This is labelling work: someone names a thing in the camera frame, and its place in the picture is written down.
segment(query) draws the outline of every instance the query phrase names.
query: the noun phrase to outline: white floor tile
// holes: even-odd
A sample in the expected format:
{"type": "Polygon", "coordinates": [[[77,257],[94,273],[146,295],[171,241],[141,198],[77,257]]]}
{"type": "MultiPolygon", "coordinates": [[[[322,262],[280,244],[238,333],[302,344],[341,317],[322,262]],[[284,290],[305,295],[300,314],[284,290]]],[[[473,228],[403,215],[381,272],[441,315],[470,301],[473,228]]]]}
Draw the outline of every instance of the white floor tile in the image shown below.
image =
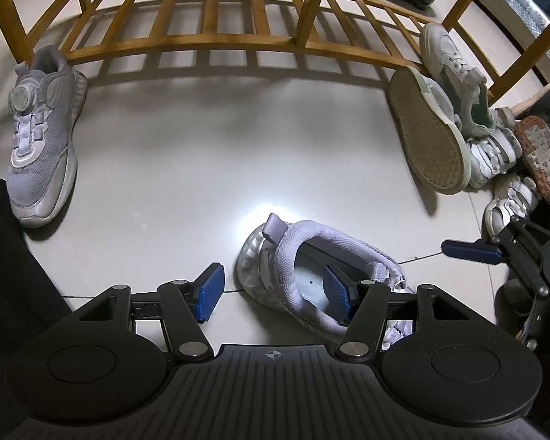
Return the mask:
{"type": "MultiPolygon", "coordinates": [[[[15,0],[25,28],[52,1],[15,0]]],[[[436,0],[428,14],[441,20],[453,3],[436,0]]],[[[195,11],[185,13],[172,22],[176,32],[199,23],[195,11]]],[[[39,45],[60,41],[77,14],[72,0],[39,45]]],[[[139,15],[127,34],[140,35],[148,23],[139,15]]],[[[463,23],[500,71],[517,57],[474,4],[463,23]]],[[[1,177],[12,145],[6,98],[14,64],[0,33],[1,177]]],[[[233,289],[238,250],[271,211],[329,224],[399,261],[438,253],[446,238],[480,236],[486,192],[446,197],[415,180],[373,67],[268,52],[182,52],[80,69],[91,88],[74,134],[76,187],[64,213],[27,238],[63,295],[95,296],[120,281],[148,291],[194,279],[212,261],[224,264],[233,289]],[[158,60],[163,69],[151,70],[158,60]]],[[[529,73],[500,104],[538,85],[529,73]]],[[[437,284],[493,319],[487,267],[440,255],[405,269],[414,286],[437,284]]],[[[497,273],[491,269],[494,288],[504,276],[497,273]]],[[[309,333],[286,319],[229,293],[203,329],[215,347],[305,342],[309,333]]]]}
{"type": "Polygon", "coordinates": [[[403,265],[408,284],[414,290],[429,283],[466,304],[492,323],[495,322],[491,279],[486,264],[438,254],[403,265]]]}
{"type": "MultiPolygon", "coordinates": [[[[438,253],[446,238],[478,238],[465,193],[414,181],[382,90],[296,71],[196,76],[206,72],[93,81],[74,132],[69,209],[29,232],[64,295],[93,296],[119,279],[146,291],[213,261],[232,289],[238,251],[271,211],[336,227],[399,261],[438,253]]],[[[10,138],[0,138],[5,164],[10,138]]]]}

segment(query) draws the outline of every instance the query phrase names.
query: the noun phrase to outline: shoe insole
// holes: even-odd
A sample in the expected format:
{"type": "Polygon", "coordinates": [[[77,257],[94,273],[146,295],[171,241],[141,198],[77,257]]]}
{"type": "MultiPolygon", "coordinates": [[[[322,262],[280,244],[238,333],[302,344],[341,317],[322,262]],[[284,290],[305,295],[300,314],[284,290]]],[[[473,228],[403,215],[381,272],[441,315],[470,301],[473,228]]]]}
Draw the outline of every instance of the shoe insole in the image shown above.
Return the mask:
{"type": "Polygon", "coordinates": [[[300,246],[293,271],[296,287],[304,299],[331,316],[330,303],[324,294],[323,284],[324,267],[328,264],[338,266],[355,282],[368,279],[368,276],[361,270],[349,266],[308,243],[300,246]]]}

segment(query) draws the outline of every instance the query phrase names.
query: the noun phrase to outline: metal screw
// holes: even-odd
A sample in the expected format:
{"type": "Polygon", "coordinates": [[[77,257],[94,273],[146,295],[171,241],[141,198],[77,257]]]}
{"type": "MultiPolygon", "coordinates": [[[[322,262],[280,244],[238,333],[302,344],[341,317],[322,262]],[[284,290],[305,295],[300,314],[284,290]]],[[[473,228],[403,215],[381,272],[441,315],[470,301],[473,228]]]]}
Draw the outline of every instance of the metal screw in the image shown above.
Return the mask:
{"type": "Polygon", "coordinates": [[[208,347],[202,342],[190,341],[180,345],[179,352],[187,357],[195,359],[208,352],[208,347]]]}
{"type": "Polygon", "coordinates": [[[362,357],[367,354],[369,347],[362,342],[345,342],[340,346],[340,351],[349,357],[362,357]]]}
{"type": "Polygon", "coordinates": [[[535,348],[538,347],[538,341],[536,341],[535,339],[530,339],[526,344],[525,346],[530,350],[530,351],[535,351],[535,348]]]}

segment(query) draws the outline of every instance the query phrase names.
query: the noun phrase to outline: rubber sole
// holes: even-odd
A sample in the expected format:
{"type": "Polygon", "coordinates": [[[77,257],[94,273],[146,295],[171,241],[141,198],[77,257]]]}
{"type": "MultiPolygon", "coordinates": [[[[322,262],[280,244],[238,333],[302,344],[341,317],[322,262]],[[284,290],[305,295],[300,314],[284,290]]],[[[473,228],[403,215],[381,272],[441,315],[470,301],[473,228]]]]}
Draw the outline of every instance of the rubber sole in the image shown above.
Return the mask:
{"type": "Polygon", "coordinates": [[[65,205],[69,194],[72,192],[73,183],[76,181],[77,157],[76,152],[73,149],[72,136],[73,128],[76,125],[77,119],[83,109],[85,98],[87,97],[88,81],[87,78],[79,71],[74,70],[74,73],[76,75],[76,92],[73,99],[73,105],[71,106],[71,119],[73,122],[67,135],[67,163],[65,167],[65,176],[63,177],[63,185],[61,187],[61,191],[59,192],[59,196],[57,197],[57,202],[55,202],[55,207],[51,213],[45,217],[30,216],[21,218],[21,225],[27,228],[38,228],[52,221],[61,211],[63,205],[65,205]]]}
{"type": "Polygon", "coordinates": [[[523,160],[550,204],[550,128],[543,119],[531,115],[518,122],[514,132],[524,151],[523,160]]]}
{"type": "Polygon", "coordinates": [[[516,119],[523,119],[522,114],[525,113],[525,111],[528,111],[532,108],[532,106],[544,96],[547,92],[550,91],[550,84],[547,84],[543,88],[541,88],[538,92],[536,92],[532,97],[529,99],[526,99],[523,102],[520,102],[519,104],[516,104],[514,107],[511,108],[511,113],[514,115],[516,119]]]}
{"type": "Polygon", "coordinates": [[[422,53],[422,62],[426,69],[430,72],[430,75],[436,82],[440,82],[440,71],[435,72],[433,61],[431,61],[432,55],[428,50],[430,46],[428,33],[432,26],[441,26],[437,23],[427,23],[420,32],[420,52],[422,53]]]}
{"type": "Polygon", "coordinates": [[[417,70],[404,67],[394,73],[389,84],[389,101],[399,123],[403,150],[422,182],[441,194],[456,194],[469,184],[470,154],[455,123],[430,106],[426,98],[433,96],[422,91],[420,79],[417,70]]]}

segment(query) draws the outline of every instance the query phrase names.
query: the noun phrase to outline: shoelace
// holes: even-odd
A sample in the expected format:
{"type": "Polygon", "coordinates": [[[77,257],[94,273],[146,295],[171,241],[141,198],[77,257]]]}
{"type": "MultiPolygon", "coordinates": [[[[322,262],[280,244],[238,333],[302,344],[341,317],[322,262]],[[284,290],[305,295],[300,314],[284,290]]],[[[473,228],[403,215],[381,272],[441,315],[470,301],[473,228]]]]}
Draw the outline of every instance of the shoelace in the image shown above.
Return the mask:
{"type": "Polygon", "coordinates": [[[453,68],[457,70],[461,76],[464,76],[470,70],[469,65],[460,54],[449,55],[448,60],[454,63],[452,65],[453,68]]]}
{"type": "Polygon", "coordinates": [[[15,150],[16,155],[24,157],[33,150],[36,140],[43,140],[42,117],[35,113],[15,116],[15,150]]]}

